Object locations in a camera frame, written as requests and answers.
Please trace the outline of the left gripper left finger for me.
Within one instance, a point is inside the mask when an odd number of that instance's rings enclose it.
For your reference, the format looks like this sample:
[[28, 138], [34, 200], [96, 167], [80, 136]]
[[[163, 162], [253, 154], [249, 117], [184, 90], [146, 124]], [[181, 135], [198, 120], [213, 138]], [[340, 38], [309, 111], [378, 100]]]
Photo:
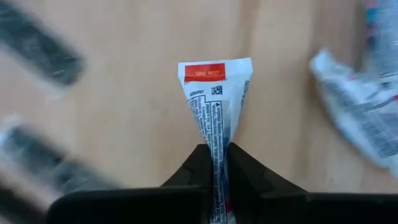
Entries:
[[67, 194], [46, 224], [210, 224], [212, 172], [210, 150], [199, 144], [161, 186]]

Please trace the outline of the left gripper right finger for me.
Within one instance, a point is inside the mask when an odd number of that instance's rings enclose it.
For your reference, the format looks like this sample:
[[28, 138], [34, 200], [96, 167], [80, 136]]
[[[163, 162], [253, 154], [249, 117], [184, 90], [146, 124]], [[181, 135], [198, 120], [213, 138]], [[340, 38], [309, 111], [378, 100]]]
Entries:
[[228, 169], [237, 224], [398, 224], [398, 194], [308, 192], [235, 143]]

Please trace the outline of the white travel toothpaste tube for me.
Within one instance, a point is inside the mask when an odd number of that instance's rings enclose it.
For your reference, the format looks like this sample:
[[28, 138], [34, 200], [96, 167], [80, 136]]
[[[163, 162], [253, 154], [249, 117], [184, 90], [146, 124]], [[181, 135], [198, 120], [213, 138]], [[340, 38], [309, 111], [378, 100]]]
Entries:
[[366, 58], [380, 78], [398, 74], [398, 0], [364, 0]]
[[398, 80], [355, 72], [328, 49], [310, 61], [318, 92], [335, 126], [378, 166], [398, 178]]

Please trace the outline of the white toothpaste tube red patch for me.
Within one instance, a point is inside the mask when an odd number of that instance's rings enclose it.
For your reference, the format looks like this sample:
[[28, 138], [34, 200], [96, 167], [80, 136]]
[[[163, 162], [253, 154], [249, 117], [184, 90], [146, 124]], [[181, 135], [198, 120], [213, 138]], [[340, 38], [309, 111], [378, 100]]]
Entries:
[[253, 75], [251, 58], [180, 62], [178, 78], [213, 164], [211, 224], [236, 224], [228, 182], [228, 146]]

